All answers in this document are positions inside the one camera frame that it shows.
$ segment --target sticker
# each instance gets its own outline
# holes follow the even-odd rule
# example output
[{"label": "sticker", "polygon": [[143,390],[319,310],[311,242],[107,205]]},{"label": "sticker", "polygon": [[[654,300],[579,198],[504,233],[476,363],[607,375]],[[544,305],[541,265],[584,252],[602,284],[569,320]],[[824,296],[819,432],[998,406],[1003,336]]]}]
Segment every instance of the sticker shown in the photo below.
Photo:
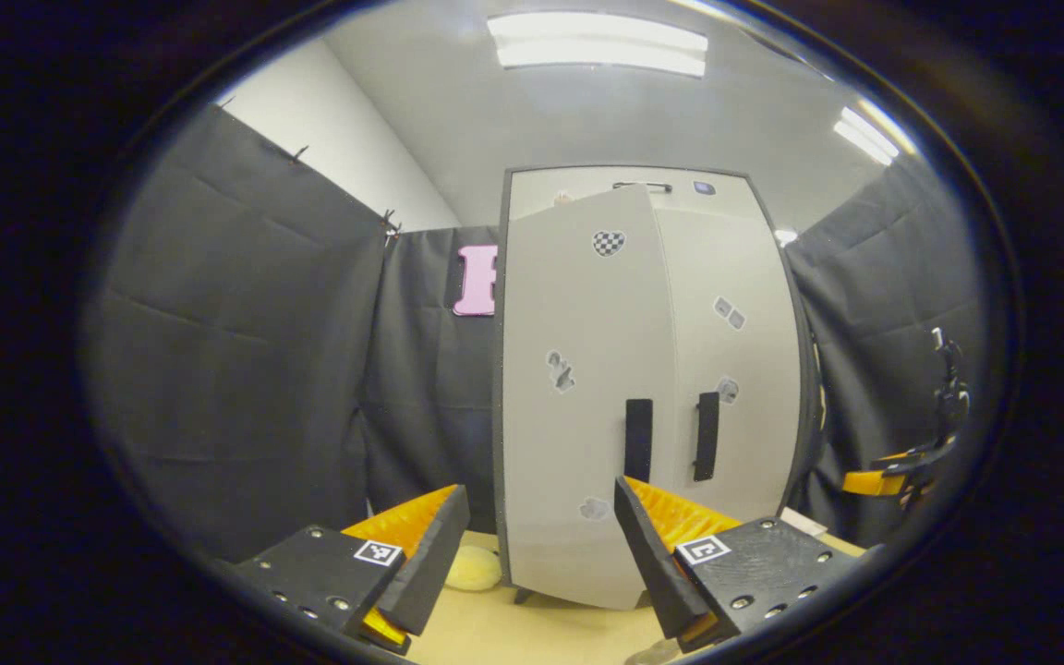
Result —
[{"label": "sticker", "polygon": [[459,250],[462,256],[462,298],[454,303],[456,316],[494,316],[495,257],[499,245],[470,245]]},{"label": "sticker", "polygon": [[733,305],[725,298],[717,298],[717,302],[713,303],[713,311],[717,313],[717,316],[728,318],[733,312]]},{"label": "sticker", "polygon": [[599,521],[610,516],[610,501],[585,497],[585,502],[578,506],[578,512],[586,519]]},{"label": "sticker", "polygon": [[552,386],[556,388],[558,393],[565,395],[578,384],[573,380],[573,366],[562,356],[561,352],[552,350],[548,356],[545,356],[544,361],[546,365],[552,367],[549,371],[549,381],[552,382]]},{"label": "sticker", "polygon": [[716,535],[705,535],[704,538],[679,544],[676,546],[676,551],[688,560],[688,564],[697,565],[717,559],[717,556],[730,554],[733,550],[726,547],[726,544],[721,543]]},{"label": "sticker", "polygon": [[368,564],[392,565],[397,555],[401,554],[401,548],[389,546],[389,544],[367,541],[355,551],[355,559],[367,561]]},{"label": "sticker", "polygon": [[721,396],[725,403],[734,403],[738,399],[738,383],[728,376],[721,376],[721,382],[717,384],[717,395]]},{"label": "sticker", "polygon": [[598,231],[594,235],[594,251],[599,256],[613,256],[627,244],[627,235],[621,231]]},{"label": "sticker", "polygon": [[717,316],[722,319],[730,321],[730,326],[734,330],[742,330],[746,325],[746,315],[742,314],[742,311],[734,307],[728,300],[717,296],[717,300],[713,302],[713,311],[717,313]]}]

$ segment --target yellow plush toy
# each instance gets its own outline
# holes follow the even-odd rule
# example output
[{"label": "yellow plush toy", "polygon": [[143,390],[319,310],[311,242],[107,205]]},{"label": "yellow plush toy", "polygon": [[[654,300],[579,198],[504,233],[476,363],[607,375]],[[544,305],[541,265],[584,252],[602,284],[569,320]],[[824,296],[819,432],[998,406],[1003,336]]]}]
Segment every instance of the yellow plush toy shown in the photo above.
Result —
[{"label": "yellow plush toy", "polygon": [[499,583],[499,556],[486,548],[462,546],[446,576],[446,585],[464,592],[481,592]]}]

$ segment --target ceiling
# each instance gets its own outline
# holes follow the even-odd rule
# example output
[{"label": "ceiling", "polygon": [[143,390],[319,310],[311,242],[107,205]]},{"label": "ceiling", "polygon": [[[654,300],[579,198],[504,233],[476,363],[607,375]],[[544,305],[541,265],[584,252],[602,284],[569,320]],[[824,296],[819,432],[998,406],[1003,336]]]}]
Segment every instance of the ceiling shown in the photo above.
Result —
[{"label": "ceiling", "polygon": [[[705,34],[704,79],[616,66],[503,70],[486,17],[562,9]],[[510,167],[742,171],[776,227],[799,231],[882,168],[831,129],[857,95],[663,0],[400,0],[354,14],[325,39],[465,227],[498,223]]]}]

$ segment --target table surface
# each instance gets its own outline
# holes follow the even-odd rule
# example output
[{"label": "table surface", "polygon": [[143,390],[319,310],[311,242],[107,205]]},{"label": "table surface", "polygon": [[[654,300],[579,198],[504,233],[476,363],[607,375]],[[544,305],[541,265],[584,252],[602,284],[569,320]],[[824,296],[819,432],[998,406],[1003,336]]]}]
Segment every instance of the table surface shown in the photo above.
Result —
[{"label": "table surface", "polygon": [[[861,548],[820,535],[848,554]],[[462,544],[497,549],[492,534],[467,531]],[[413,636],[405,655],[421,665],[467,665],[472,662],[552,662],[553,665],[621,665],[630,656],[663,641],[651,606],[618,612],[532,594],[515,604],[515,589],[496,585],[484,592],[444,586],[422,635]],[[666,661],[680,660],[671,649]]]}]

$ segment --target pink letter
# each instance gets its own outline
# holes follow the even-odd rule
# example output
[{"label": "pink letter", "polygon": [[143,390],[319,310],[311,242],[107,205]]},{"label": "pink letter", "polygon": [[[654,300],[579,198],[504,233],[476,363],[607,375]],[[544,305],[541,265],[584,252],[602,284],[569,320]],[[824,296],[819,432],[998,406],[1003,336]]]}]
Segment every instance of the pink letter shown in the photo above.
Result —
[{"label": "pink letter", "polygon": [[472,245],[459,250],[465,270],[462,273],[462,299],[454,303],[459,316],[495,314],[495,257],[499,245]]}]

